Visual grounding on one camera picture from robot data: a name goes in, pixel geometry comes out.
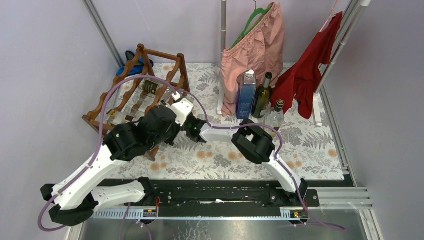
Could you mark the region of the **brown wooden wine rack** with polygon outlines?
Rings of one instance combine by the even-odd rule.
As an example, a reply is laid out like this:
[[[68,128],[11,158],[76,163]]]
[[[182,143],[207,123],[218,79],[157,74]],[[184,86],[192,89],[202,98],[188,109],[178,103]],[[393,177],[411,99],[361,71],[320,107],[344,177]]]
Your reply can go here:
[[[172,55],[172,54],[145,48],[145,46],[141,43],[137,45],[137,49],[135,51],[134,57],[129,58],[127,60],[124,66],[123,73],[120,73],[118,76],[114,78],[112,86],[116,87],[119,83],[123,83],[125,80],[125,77],[129,76],[130,71],[135,69],[137,64],[136,61],[139,61],[139,60],[144,61],[144,67],[143,67],[142,73],[147,74],[148,76],[154,77],[155,72],[153,69],[153,65],[150,63],[150,58],[149,58],[150,55],[174,61],[175,65],[167,73],[165,81],[170,83],[176,90],[184,90],[187,92],[191,91],[189,79],[188,79],[188,72],[186,68],[185,56],[183,53]],[[122,86],[121,90],[118,93],[118,96],[116,97],[117,106],[111,107],[110,110],[116,110],[116,111],[122,112],[125,107],[130,106],[129,102],[133,100],[133,97],[135,97],[136,94],[144,93],[142,90],[143,80],[144,78],[135,79],[132,83],[132,87],[129,89],[125,89],[124,86]],[[159,93],[156,95],[155,100],[153,101],[153,104],[147,107],[144,114],[147,114],[149,110],[157,106],[162,100],[164,100],[168,104],[172,103],[171,100],[166,100],[166,98],[162,98],[165,89],[166,87],[163,86],[159,90]],[[107,97],[107,93],[105,92],[100,96],[100,100],[99,100],[99,104],[97,108],[82,116],[82,119],[90,127],[92,127],[96,132],[102,133],[104,137],[107,135],[108,132],[110,132],[113,129],[113,127],[115,127],[114,125],[109,125],[107,123],[103,123],[103,124],[100,123],[102,107],[105,107],[107,105],[106,97]]]

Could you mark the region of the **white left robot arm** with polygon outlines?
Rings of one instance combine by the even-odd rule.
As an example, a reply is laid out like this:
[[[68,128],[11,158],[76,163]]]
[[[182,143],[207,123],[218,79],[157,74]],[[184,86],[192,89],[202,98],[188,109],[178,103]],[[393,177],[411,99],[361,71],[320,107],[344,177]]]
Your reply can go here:
[[[191,104],[182,102],[160,105],[135,123],[117,125],[100,140],[100,147],[92,157],[71,176],[40,189],[50,207],[51,221],[72,227],[102,209],[125,203],[153,202],[155,189],[147,177],[122,185],[99,184],[115,169],[143,156],[160,143],[172,144],[192,110]]]

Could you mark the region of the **clear slim glass bottle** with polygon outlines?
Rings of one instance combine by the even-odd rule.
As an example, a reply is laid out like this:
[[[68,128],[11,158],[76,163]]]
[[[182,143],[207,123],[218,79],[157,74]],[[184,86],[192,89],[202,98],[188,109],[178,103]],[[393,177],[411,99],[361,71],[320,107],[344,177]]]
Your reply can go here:
[[[163,85],[157,81],[153,81],[150,78],[143,79],[141,89],[144,93],[147,94],[147,96],[155,98],[162,87],[165,87],[165,91],[163,92],[163,95],[161,97],[162,99],[172,95],[173,91],[167,85]]]

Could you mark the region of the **clear round glass bottle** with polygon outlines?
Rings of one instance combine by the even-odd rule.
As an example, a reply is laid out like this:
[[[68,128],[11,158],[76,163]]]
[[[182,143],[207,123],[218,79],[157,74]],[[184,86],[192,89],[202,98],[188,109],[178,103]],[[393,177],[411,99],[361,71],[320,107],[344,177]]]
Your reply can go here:
[[[137,93],[133,97],[133,106],[131,110],[145,112],[147,107],[151,106],[155,100],[156,96],[153,94]]]

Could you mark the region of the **blue glass bottle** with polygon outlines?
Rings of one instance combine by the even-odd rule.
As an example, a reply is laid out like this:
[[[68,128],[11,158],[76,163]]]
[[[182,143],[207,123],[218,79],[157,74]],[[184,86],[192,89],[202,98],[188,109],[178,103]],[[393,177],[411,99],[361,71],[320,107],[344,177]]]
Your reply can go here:
[[[239,120],[248,119],[252,109],[256,91],[256,73],[253,69],[248,69],[241,76],[238,102],[236,106],[236,118]]]

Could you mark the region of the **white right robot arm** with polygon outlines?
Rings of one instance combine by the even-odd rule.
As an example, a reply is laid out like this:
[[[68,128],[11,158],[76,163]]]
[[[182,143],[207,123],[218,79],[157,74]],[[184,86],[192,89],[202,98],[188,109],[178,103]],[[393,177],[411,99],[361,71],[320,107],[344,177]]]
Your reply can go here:
[[[266,125],[250,119],[240,124],[211,124],[190,114],[182,130],[196,143],[223,142],[233,144],[251,163],[261,165],[291,194],[305,196],[308,183],[295,174],[277,152],[273,137],[264,129]]]

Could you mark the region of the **clear bottle gold black label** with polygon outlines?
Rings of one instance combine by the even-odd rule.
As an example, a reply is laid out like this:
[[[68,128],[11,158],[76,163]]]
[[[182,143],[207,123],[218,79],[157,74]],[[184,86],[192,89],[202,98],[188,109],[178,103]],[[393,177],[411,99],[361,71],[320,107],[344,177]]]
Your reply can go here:
[[[112,109],[107,112],[105,123],[112,126],[117,126],[129,122],[137,122],[144,115],[144,111],[135,110],[131,107],[126,107],[123,111]]]

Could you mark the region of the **dark green wine bottle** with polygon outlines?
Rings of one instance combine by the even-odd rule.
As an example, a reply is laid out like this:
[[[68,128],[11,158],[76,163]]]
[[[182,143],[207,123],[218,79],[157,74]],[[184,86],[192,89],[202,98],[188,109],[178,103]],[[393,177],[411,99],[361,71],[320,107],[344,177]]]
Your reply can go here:
[[[256,119],[261,119],[266,114],[272,95],[272,87],[270,86],[272,78],[273,74],[271,72],[267,72],[264,76],[263,83],[255,91],[251,115]]]

